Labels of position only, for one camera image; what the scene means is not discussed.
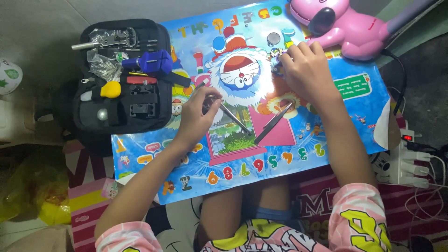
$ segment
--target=yellow plastic bag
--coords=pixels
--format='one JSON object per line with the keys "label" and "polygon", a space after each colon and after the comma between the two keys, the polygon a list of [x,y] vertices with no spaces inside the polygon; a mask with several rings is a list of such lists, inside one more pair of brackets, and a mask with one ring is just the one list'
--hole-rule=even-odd
{"label": "yellow plastic bag", "polygon": [[61,149],[38,149],[18,166],[0,193],[0,222],[38,213],[47,225],[70,224],[68,185]]}

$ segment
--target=printed shirt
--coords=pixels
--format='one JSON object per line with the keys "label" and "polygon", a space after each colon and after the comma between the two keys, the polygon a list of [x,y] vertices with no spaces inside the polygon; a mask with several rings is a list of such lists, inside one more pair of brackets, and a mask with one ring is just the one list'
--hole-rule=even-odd
{"label": "printed shirt", "polygon": [[[257,227],[269,228],[259,230]],[[382,252],[391,251],[387,238],[384,205],[378,190],[368,184],[342,187],[333,198],[328,224],[329,248],[293,228],[268,220],[251,220],[244,226],[246,241],[208,242],[201,252]],[[161,252],[151,227],[145,222],[128,222],[107,230],[95,243],[99,252]]]}

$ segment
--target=person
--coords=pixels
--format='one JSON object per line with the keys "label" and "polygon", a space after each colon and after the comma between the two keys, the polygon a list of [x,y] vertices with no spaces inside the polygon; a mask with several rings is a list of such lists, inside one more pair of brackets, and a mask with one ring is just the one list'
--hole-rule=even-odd
{"label": "person", "polygon": [[[328,224],[329,248],[288,226],[291,199],[283,176],[204,196],[197,249],[391,251],[374,173],[333,83],[322,47],[318,42],[292,45],[280,60],[287,84],[315,107],[325,126],[329,161],[340,184]],[[183,106],[181,125],[172,143],[126,184],[102,214],[95,228],[97,251],[162,251],[151,227],[141,220],[168,174],[211,126],[221,100],[217,99],[204,115],[201,110],[207,95],[221,98],[211,87],[195,90]]]}

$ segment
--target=leg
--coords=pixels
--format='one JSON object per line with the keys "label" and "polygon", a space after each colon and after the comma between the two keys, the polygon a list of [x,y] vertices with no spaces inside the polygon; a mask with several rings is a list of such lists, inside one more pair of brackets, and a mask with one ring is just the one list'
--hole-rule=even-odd
{"label": "leg", "polygon": [[244,201],[251,207],[289,211],[291,199],[287,176],[265,179],[246,185]]}
{"label": "leg", "polygon": [[234,187],[204,196],[197,231],[200,248],[235,235],[240,227],[242,193],[243,187]]}

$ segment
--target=pink animal toy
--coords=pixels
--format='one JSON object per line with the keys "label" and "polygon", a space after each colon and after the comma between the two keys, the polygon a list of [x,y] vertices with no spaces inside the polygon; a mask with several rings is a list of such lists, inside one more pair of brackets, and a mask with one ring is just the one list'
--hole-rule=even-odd
{"label": "pink animal toy", "polygon": [[291,14],[308,26],[314,39],[323,48],[342,46],[342,54],[350,59],[369,60],[377,56],[388,39],[437,0],[414,0],[413,3],[385,23],[357,13],[349,0],[292,0]]}

